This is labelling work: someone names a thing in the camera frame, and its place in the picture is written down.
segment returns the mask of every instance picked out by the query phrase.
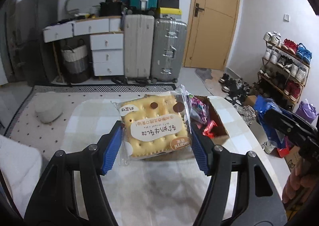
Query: bolt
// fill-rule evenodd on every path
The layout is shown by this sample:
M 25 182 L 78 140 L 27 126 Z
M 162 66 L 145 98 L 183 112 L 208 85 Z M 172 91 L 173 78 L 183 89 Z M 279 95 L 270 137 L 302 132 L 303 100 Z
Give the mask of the bolt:
M 221 145 L 216 145 L 216 146 L 214 147 L 214 149 L 215 149 L 216 151 L 222 152 L 224 148 L 223 148 Z
M 257 156 L 257 155 L 256 155 L 256 153 L 253 152 L 253 151 L 248 151 L 248 156 L 250 156 L 251 158 L 254 158 L 254 157 Z
M 91 150 L 91 151 L 97 150 L 97 148 L 98 148 L 98 146 L 96 144 L 91 144 L 89 146 L 89 150 Z
M 56 157 L 62 157 L 64 154 L 64 151 L 63 150 L 58 150 L 56 153 L 55 153 L 55 156 Z

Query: white drawer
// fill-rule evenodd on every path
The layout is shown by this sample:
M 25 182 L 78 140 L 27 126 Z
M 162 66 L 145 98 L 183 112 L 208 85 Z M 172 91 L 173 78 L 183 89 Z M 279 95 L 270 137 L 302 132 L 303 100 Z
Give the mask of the white drawer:
M 109 19 L 76 21 L 74 24 L 75 36 L 94 33 L 104 33 L 109 31 Z
M 91 50 L 100 49 L 122 49 L 123 34 L 100 34 L 91 35 Z
M 110 18 L 110 32 L 121 31 L 121 18 Z
M 67 22 L 44 28 L 44 42 L 51 42 L 73 37 L 73 23 L 74 22 Z
M 123 64 L 93 63 L 94 75 L 124 75 Z
M 123 64 L 123 50 L 93 50 L 92 57 L 94 63 Z

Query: red shoe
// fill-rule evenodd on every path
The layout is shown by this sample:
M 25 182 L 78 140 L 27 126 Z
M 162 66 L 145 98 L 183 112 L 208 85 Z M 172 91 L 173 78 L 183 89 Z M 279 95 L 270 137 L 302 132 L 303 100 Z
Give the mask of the red shoe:
M 295 55 L 297 53 L 297 49 L 298 49 L 298 45 L 292 41 L 288 47 L 288 51 Z
M 291 89 L 293 87 L 294 82 L 292 80 L 288 80 L 286 87 L 284 89 L 285 95 L 290 95 Z
M 288 48 L 290 47 L 292 41 L 290 39 L 285 39 L 284 43 L 281 45 L 282 49 L 288 50 Z
M 293 84 L 291 85 L 290 99 L 293 100 L 294 102 L 297 101 L 300 91 L 301 91 L 300 85 L 293 82 Z

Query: door frame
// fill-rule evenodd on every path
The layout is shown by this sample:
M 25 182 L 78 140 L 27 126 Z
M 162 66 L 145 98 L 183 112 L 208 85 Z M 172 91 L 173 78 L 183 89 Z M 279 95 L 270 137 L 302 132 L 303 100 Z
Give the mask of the door frame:
M 186 57 L 187 57 L 187 54 L 189 53 L 188 52 L 189 39 L 190 39 L 191 30 L 192 30 L 193 16 L 194 16 L 194 11 L 195 11 L 195 3 L 196 3 L 196 0 L 191 0 L 190 7 L 189 7 L 189 16 L 188 16 L 188 24 L 187 24 L 188 27 L 187 27 L 185 49 L 184 49 L 183 66 L 186 66 Z M 240 3 L 240 0 L 237 0 L 236 17 L 235 17 L 234 27 L 232 29 L 232 37 L 231 37 L 231 40 L 230 40 L 228 52 L 227 52 L 227 55 L 226 55 L 226 58 L 225 58 L 225 61 L 224 61 L 224 67 L 223 67 L 224 69 L 225 69 L 227 61 L 228 61 L 230 49 L 232 47 L 232 43 L 233 43 L 233 39 L 234 39 L 234 35 L 235 35 L 235 30 L 236 30 L 237 20 L 238 20 L 239 3 Z

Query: human hand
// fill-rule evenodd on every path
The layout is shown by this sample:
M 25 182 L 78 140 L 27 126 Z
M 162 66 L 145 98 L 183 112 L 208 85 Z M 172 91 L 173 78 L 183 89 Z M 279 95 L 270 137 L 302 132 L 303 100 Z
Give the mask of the human hand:
M 303 172 L 302 164 L 303 159 L 298 161 L 297 165 L 292 169 L 291 174 L 287 179 L 286 185 L 282 192 L 283 203 L 287 203 L 289 200 L 293 199 L 296 196 L 296 191 L 300 188 L 300 186 L 309 188 L 301 198 L 301 202 L 304 203 L 319 180 L 319 175 L 317 173 L 307 174 L 301 177 L 300 175 Z

